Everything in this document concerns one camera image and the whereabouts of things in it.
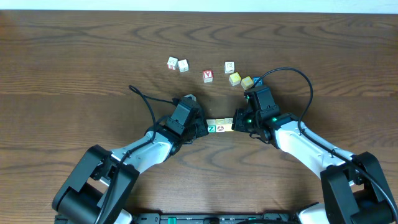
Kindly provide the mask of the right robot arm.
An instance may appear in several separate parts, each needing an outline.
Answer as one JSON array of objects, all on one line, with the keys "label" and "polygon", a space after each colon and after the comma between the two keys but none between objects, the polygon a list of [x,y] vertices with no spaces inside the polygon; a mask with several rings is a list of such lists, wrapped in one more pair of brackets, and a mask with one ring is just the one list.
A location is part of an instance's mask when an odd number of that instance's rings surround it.
[{"label": "right robot arm", "polygon": [[320,180],[323,202],[293,217],[295,223],[395,223],[397,205],[378,159],[354,154],[324,140],[291,113],[281,114],[267,86],[244,92],[232,128],[298,159]]}]

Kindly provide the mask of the green picture block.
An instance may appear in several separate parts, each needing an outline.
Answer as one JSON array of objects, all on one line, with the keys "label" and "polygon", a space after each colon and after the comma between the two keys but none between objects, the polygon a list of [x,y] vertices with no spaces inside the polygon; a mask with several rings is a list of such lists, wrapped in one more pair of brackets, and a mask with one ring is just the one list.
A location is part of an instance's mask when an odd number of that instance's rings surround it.
[{"label": "green picture block", "polygon": [[225,118],[224,119],[224,131],[225,132],[233,131],[232,125],[233,125],[233,118]]}]

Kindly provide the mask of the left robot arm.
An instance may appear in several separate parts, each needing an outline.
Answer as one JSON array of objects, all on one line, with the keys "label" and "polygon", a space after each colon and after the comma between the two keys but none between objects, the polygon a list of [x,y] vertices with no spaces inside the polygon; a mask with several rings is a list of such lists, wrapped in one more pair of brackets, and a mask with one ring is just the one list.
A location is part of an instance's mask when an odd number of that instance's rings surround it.
[{"label": "left robot arm", "polygon": [[155,123],[143,138],[110,151],[90,147],[55,195],[52,208],[70,223],[130,223],[132,216],[121,212],[139,175],[206,135],[203,109],[194,96],[184,96],[165,124]]}]

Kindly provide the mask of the cream picture block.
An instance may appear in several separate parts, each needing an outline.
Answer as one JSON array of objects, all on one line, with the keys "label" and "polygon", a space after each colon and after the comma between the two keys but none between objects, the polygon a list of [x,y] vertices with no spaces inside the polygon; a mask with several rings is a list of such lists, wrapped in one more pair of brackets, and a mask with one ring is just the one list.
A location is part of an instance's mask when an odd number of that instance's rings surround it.
[{"label": "cream picture block", "polygon": [[216,122],[216,132],[225,132],[225,120],[215,119]]}]

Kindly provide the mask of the red M letter block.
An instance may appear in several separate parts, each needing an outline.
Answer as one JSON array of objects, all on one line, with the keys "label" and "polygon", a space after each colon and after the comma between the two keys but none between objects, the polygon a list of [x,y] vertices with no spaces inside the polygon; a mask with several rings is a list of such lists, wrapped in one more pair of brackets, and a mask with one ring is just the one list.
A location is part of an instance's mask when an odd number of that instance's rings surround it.
[{"label": "red M letter block", "polygon": [[216,120],[215,119],[208,119],[206,121],[208,125],[208,132],[209,133],[215,133],[216,132]]}]

